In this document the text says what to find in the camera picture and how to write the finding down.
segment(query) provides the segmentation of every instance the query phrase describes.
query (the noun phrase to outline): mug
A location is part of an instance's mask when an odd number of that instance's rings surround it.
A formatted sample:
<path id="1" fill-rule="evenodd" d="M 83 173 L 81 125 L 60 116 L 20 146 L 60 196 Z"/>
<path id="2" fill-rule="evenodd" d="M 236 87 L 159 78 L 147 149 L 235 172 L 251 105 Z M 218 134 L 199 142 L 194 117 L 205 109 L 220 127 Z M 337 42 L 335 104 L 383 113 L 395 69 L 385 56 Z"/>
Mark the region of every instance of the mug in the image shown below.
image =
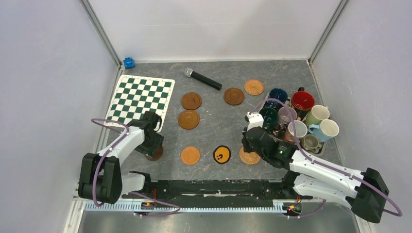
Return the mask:
<path id="1" fill-rule="evenodd" d="M 319 139 L 312 134 L 306 135 L 303 138 L 301 145 L 307 151 L 314 151 L 322 148 L 322 144 L 319 142 Z"/>
<path id="2" fill-rule="evenodd" d="M 328 119 L 329 116 L 330 112 L 327 107 L 324 107 L 322 105 L 315 105 L 306 116 L 306 125 L 319 125 L 322 120 Z"/>
<path id="3" fill-rule="evenodd" d="M 291 99 L 291 107 L 297 112 L 297 116 L 301 119 L 303 119 L 315 105 L 315 98 L 304 90 L 302 87 L 299 88 L 299 91 L 296 92 Z"/>
<path id="4" fill-rule="evenodd" d="M 287 125 L 292 121 L 290 116 L 289 116 L 288 110 L 292 114 L 292 120 L 297 119 L 297 113 L 293 108 L 291 108 L 291 107 L 281 107 L 279 109 L 279 112 L 277 112 L 277 114 L 279 115 L 278 123 L 280 125 L 280 128 L 282 128 L 284 124 Z"/>
<path id="5" fill-rule="evenodd" d="M 338 135 L 339 126 L 335 121 L 326 119 L 322 120 L 319 125 L 309 125 L 309 133 L 315 135 L 319 142 L 326 142 Z"/>
<path id="6" fill-rule="evenodd" d="M 306 125 L 300 121 L 300 120 L 294 120 L 293 121 L 296 125 L 296 137 L 297 139 L 301 139 L 302 137 L 306 136 L 308 134 L 308 128 Z M 294 134 L 293 134 L 293 124 L 292 122 L 289 123 L 288 128 L 285 133 L 285 140 L 289 142 L 294 142 Z"/>
<path id="7" fill-rule="evenodd" d="M 269 92 L 269 98 L 271 99 L 277 99 L 282 103 L 285 103 L 286 100 L 288 99 L 288 93 L 286 93 L 285 90 L 281 88 L 274 88 Z M 266 106 L 270 106 L 272 108 L 280 108 L 282 105 L 278 102 L 275 101 L 267 101 Z"/>
<path id="8" fill-rule="evenodd" d="M 262 108 L 259 113 L 263 117 L 263 128 L 273 131 L 279 118 L 277 111 L 273 108 Z"/>

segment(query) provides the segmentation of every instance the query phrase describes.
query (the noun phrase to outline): green and white chessboard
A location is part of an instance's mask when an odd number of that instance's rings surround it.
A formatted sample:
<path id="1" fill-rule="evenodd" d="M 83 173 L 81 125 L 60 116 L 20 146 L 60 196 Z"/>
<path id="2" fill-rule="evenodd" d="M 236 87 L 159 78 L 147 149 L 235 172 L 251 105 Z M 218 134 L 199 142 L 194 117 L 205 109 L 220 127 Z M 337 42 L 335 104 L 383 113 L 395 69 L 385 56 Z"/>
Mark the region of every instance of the green and white chessboard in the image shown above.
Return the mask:
<path id="1" fill-rule="evenodd" d="M 174 87 L 172 79 L 122 75 L 112 97 L 106 119 L 125 124 L 132 119 L 139 120 L 146 111 L 157 113 L 164 122 L 170 97 Z M 107 126 L 119 127 L 119 124 L 106 123 Z M 160 132 L 163 124 L 155 130 Z"/>

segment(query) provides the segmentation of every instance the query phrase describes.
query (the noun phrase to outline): black and yellow coaster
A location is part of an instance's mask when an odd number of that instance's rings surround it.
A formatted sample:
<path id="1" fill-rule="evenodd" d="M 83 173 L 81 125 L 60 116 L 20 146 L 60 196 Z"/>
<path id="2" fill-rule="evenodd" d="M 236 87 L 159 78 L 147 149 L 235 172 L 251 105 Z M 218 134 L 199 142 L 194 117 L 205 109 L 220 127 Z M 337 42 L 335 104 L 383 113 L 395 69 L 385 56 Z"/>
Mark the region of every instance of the black and yellow coaster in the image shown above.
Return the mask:
<path id="1" fill-rule="evenodd" d="M 231 152 L 229 147 L 227 146 L 218 146 L 213 152 L 213 159 L 218 164 L 225 164 L 229 162 L 231 156 Z"/>

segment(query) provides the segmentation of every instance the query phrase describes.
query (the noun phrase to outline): blue plastic object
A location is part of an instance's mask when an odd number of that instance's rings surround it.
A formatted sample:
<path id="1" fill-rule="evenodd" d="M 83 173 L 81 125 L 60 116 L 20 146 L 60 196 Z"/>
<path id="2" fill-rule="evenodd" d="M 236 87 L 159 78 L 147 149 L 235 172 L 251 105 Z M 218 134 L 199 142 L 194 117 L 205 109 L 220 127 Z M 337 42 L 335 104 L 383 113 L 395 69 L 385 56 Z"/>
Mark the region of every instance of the blue plastic object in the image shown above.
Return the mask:
<path id="1" fill-rule="evenodd" d="M 127 68 L 135 67 L 135 62 L 134 62 L 133 59 L 130 58 L 130 57 L 126 57 L 126 58 L 123 60 L 123 63 L 124 63 L 124 67 L 125 67 L 126 69 L 127 69 Z"/>

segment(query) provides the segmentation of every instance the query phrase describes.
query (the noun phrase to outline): gray floor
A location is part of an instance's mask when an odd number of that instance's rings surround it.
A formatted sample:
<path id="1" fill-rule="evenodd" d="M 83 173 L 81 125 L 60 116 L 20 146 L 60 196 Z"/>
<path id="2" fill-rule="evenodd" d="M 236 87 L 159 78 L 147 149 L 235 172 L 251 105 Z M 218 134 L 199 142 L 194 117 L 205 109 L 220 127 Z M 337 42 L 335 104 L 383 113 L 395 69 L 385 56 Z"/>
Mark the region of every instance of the gray floor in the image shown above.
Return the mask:
<path id="1" fill-rule="evenodd" d="M 303 214 L 319 206 L 303 203 Z M 141 219 L 126 212 L 85 211 L 79 233 L 358 233 L 353 214 L 327 203 L 322 211 L 299 220 L 281 214 L 180 213 Z"/>
<path id="2" fill-rule="evenodd" d="M 190 67 L 200 74 L 223 84 L 217 91 L 197 80 L 188 78 L 183 71 Z M 240 160 L 241 131 L 247 126 L 246 112 L 264 99 L 275 87 L 283 88 L 291 96 L 300 86 L 315 96 L 319 94 L 306 61 L 247 61 L 247 62 L 198 62 L 198 63 L 152 63 L 136 64 L 125 74 L 174 79 L 176 81 L 171 102 L 164 120 L 161 135 L 165 137 L 163 157 L 155 162 L 148 161 L 134 151 L 123 163 L 122 172 L 140 171 L 150 173 L 152 179 L 280 179 L 285 170 L 273 168 L 263 160 L 256 165 L 247 165 Z M 238 106 L 228 105 L 223 100 L 226 89 L 243 85 L 249 79 L 258 79 L 265 84 L 265 92 L 258 96 L 245 93 L 245 100 Z M 193 130 L 184 130 L 177 123 L 177 117 L 184 111 L 181 98 L 188 92 L 197 92 L 203 99 L 196 110 L 201 121 Z M 109 135 L 109 141 L 116 138 Z M 220 145 L 228 146 L 232 158 L 224 165 L 217 164 L 213 151 Z M 188 146 L 197 147 L 200 161 L 187 166 L 180 159 L 181 151 Z M 341 164 L 334 143 L 328 143 L 322 157 Z"/>

